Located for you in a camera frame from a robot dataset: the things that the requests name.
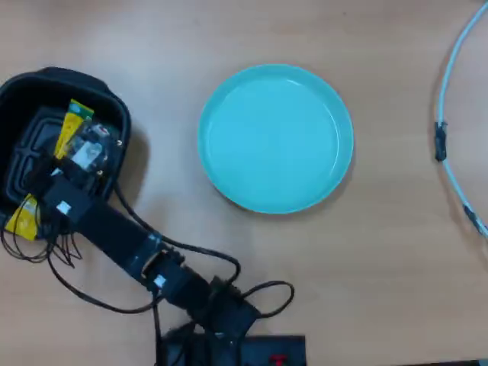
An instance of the yellow snack bag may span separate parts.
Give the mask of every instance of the yellow snack bag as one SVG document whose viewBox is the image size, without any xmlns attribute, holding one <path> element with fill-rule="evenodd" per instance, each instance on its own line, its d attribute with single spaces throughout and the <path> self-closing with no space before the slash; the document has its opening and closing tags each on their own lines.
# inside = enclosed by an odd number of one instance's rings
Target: yellow snack bag
<svg viewBox="0 0 488 366">
<path fill-rule="evenodd" d="M 84 120 L 91 120 L 94 111 L 74 99 L 69 103 L 69 109 L 63 121 L 63 127 L 59 134 L 54 156 L 61 159 L 66 154 L 65 146 L 82 125 Z M 15 211 L 5 226 L 6 230 L 27 240 L 35 240 L 37 236 L 37 221 L 39 217 L 37 200 L 32 194 L 28 194 L 21 206 Z"/>
</svg>

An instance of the black basket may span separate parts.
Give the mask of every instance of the black basket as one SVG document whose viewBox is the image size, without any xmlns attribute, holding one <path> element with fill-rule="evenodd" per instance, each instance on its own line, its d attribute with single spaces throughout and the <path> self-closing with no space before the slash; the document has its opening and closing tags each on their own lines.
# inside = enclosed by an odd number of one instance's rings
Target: black basket
<svg viewBox="0 0 488 366">
<path fill-rule="evenodd" d="M 99 79 L 49 67 L 8 80 L 0 88 L 0 223 L 21 204 L 24 177 L 41 153 L 53 153 L 69 102 L 75 99 L 95 111 L 94 120 L 119 132 L 121 154 L 96 195 L 107 200 L 120 173 L 130 138 L 126 105 Z"/>
</svg>

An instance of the wooden table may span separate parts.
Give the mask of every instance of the wooden table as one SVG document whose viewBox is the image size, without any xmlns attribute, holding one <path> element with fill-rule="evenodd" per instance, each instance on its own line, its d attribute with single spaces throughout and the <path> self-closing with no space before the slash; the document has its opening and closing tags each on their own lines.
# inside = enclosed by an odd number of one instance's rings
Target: wooden table
<svg viewBox="0 0 488 366">
<path fill-rule="evenodd" d="M 305 333 L 310 364 L 387 365 L 488 356 L 488 261 L 432 161 L 443 59 L 479 1 L 1 0 L 0 79 L 65 66 L 105 80 L 133 115 L 121 184 L 167 235 L 242 261 L 238 284 L 285 279 L 297 299 L 254 333 Z M 488 218 L 488 19 L 467 41 L 447 97 L 449 155 Z M 355 162 L 323 204 L 286 217 L 246 212 L 207 180 L 201 108 L 234 72 L 290 63 L 344 98 Z M 119 306 L 148 294 L 84 242 L 63 274 Z M 227 265 L 189 255 L 210 277 Z M 0 362 L 8 366 L 152 366 L 150 314 L 83 303 L 47 265 L 0 253 Z M 279 290 L 255 303 L 271 309 Z M 167 329 L 185 321 L 163 304 Z"/>
</svg>

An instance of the black clip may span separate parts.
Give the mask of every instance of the black clip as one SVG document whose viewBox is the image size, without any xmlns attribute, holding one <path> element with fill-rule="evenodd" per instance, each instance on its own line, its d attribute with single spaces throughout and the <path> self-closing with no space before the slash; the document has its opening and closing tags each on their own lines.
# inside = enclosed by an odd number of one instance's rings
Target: black clip
<svg viewBox="0 0 488 366">
<path fill-rule="evenodd" d="M 481 234 L 481 228 L 478 223 L 478 216 L 466 205 L 463 205 L 464 213 L 466 214 L 467 218 L 470 219 L 471 223 L 474 225 L 478 233 Z"/>
<path fill-rule="evenodd" d="M 435 160 L 443 162 L 448 157 L 448 151 L 446 149 L 446 127 L 447 123 L 442 122 L 440 125 L 435 122 Z"/>
</svg>

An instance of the light blue cable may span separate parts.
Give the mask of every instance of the light blue cable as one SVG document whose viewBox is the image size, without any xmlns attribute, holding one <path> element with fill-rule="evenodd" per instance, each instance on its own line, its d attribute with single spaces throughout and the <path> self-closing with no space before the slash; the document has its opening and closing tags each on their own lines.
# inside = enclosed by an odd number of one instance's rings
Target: light blue cable
<svg viewBox="0 0 488 366">
<path fill-rule="evenodd" d="M 449 58 L 449 62 L 446 66 L 445 69 L 445 74 L 444 78 L 442 79 L 442 86 L 441 86 L 441 91 L 439 94 L 439 101 L 438 101 L 438 119 L 437 119 L 437 124 L 439 127 L 442 127 L 442 122 L 444 122 L 444 103 L 445 103 L 445 94 L 446 91 L 448 90 L 449 86 L 449 80 L 451 79 L 451 74 L 452 70 L 454 68 L 454 64 L 456 63 L 456 59 L 458 57 L 459 51 L 463 45 L 464 40 L 468 36 L 468 34 L 471 32 L 471 30 L 474 28 L 474 26 L 478 23 L 478 21 L 481 19 L 485 11 L 488 10 L 488 2 L 486 2 L 480 10 L 473 16 L 473 19 L 469 22 L 469 24 L 464 28 L 463 32 L 459 36 L 459 38 L 456 41 L 456 44 L 454 45 L 451 53 L 451 57 Z M 444 166 L 444 169 L 446 171 L 446 174 L 448 175 L 449 181 L 451 181 L 452 186 L 454 190 L 456 191 L 459 199 L 461 200 L 461 203 L 463 206 L 466 206 L 469 208 L 472 212 L 474 212 L 473 208 L 471 207 L 470 203 L 467 201 L 466 195 L 464 194 L 463 190 L 461 189 L 461 186 L 459 185 L 458 181 L 456 180 L 454 173 L 452 172 L 451 166 L 449 165 L 449 162 L 447 159 L 445 159 L 442 162 L 442 165 Z M 488 238 L 488 229 L 486 228 L 484 222 L 477 216 L 477 224 L 479 227 L 480 232 Z"/>
</svg>

